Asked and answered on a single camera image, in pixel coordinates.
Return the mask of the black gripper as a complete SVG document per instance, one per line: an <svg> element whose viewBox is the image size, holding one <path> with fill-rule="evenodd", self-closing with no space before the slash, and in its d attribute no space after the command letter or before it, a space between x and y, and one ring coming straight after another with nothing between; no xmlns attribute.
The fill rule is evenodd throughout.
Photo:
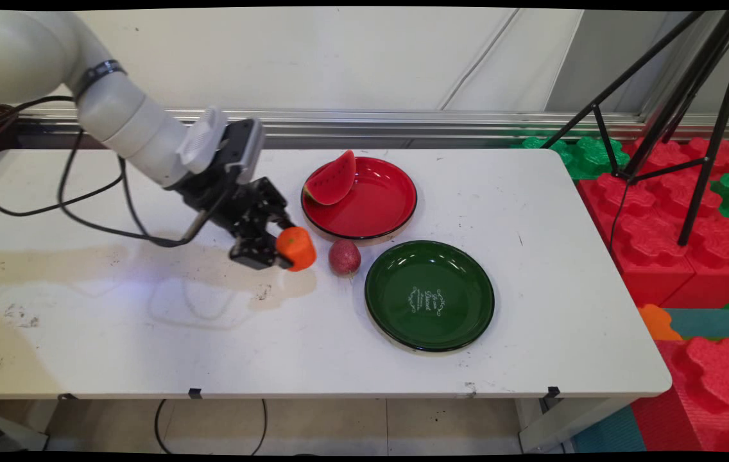
<svg viewBox="0 0 729 462"><path fill-rule="evenodd" d="M207 169L187 176L174 190L186 205L206 213L209 221L236 239L230 260L254 270L290 270L293 262L279 252L277 238L267 231L268 223L280 229L295 226L285 197L267 176L244 184L238 176L239 169Z"/></svg>

